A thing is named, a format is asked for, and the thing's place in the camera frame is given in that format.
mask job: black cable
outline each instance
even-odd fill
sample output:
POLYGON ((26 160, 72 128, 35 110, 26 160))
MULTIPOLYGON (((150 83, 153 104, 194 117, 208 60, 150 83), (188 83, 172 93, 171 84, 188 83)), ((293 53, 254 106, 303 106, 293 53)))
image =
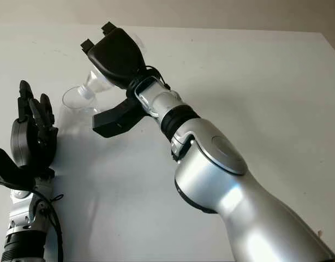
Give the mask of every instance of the black cable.
POLYGON ((31 190, 31 192, 33 194, 37 195, 38 197, 40 197, 48 205, 48 207, 50 209, 51 215, 52 215, 53 220, 55 221, 55 223, 52 222, 51 220, 50 221, 51 221, 51 224, 54 227, 54 229, 56 231, 56 235, 57 235, 57 261, 58 262, 63 262, 62 231, 61 231, 61 224, 59 223, 57 213, 56 213, 55 209, 53 208, 51 201, 49 199, 47 199, 46 196, 44 196, 40 192, 36 191, 35 189, 31 190))
POLYGON ((164 83, 164 85, 166 85, 163 76, 161 75, 161 73, 158 71, 157 68, 155 68, 155 67, 153 67, 153 66, 151 66, 151 65, 146 65, 146 68, 151 68, 151 69, 154 69, 155 71, 157 71, 158 74, 159 74, 160 79, 162 80, 162 82, 164 83))

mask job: clear plastic cup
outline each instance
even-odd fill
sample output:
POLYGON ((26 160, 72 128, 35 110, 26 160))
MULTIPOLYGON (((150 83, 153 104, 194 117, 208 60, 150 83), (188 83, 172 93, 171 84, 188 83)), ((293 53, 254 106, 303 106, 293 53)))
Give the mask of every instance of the clear plastic cup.
POLYGON ((67 90, 62 97, 62 104, 68 111, 67 121, 78 125, 91 126, 92 116, 100 112, 94 92, 84 86, 67 90))

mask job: robotic arm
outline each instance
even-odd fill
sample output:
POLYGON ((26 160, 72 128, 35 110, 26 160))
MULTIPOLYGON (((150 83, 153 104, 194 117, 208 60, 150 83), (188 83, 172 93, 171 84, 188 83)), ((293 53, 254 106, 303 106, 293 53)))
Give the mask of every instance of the robotic arm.
POLYGON ((126 90, 127 99, 93 117, 93 130, 108 138, 151 116, 171 142, 178 162, 175 186, 191 206, 218 213, 237 261, 333 261, 335 255, 287 205, 254 178, 242 156, 210 121, 170 90, 146 66, 126 32, 107 23, 105 37, 81 46, 94 66, 126 90))
POLYGON ((58 129, 47 95, 34 99, 22 80, 17 100, 19 117, 13 123, 11 151, 14 161, 0 148, 0 184, 11 189, 13 202, 2 261, 44 262, 50 224, 57 233, 59 262, 63 261, 61 226, 51 202, 55 172, 49 168, 56 152, 58 129))

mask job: white tabletop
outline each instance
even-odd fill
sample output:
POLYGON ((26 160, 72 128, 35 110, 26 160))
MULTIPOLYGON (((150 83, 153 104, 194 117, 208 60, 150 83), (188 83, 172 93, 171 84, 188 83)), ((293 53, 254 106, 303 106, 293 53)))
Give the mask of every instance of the white tabletop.
MULTIPOLYGON (((319 33, 126 27, 146 63, 243 154, 253 175, 335 252, 335 51, 319 33)), ((152 119, 104 139, 69 131, 63 92, 82 83, 80 49, 99 26, 0 25, 0 147, 10 153, 19 82, 50 96, 60 128, 55 195, 67 261, 232 261, 217 215, 189 206, 174 186, 169 143, 152 119)), ((102 107, 124 98, 101 93, 102 107)), ((11 208, 0 186, 0 257, 11 208)), ((55 259, 50 231, 46 257, 55 259)))

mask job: cable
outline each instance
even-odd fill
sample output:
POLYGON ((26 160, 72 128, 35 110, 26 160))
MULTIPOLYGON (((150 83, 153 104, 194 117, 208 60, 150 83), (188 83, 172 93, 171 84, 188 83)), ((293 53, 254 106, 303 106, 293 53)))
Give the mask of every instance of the cable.
POLYGON ((49 207, 50 211, 51 211, 51 215, 53 217, 53 220, 55 222, 52 222, 51 220, 51 224, 54 227, 55 231, 56 231, 56 235, 57 235, 57 261, 58 262, 63 262, 63 247, 62 247, 62 231, 61 231, 61 224, 59 223, 58 220, 58 216, 57 213, 55 211, 55 209, 52 206, 52 203, 49 199, 47 199, 46 196, 44 196, 43 194, 41 194, 40 192, 36 191, 35 189, 31 190, 31 192, 35 195, 37 195, 38 197, 40 197, 49 207))
POLYGON ((166 85, 166 82, 164 81, 163 76, 161 75, 161 73, 158 71, 157 68, 155 68, 155 67, 153 67, 153 66, 151 66, 151 65, 146 65, 146 68, 151 68, 151 69, 154 69, 155 71, 157 71, 158 74, 159 74, 160 79, 162 80, 162 82, 164 83, 164 85, 166 85))

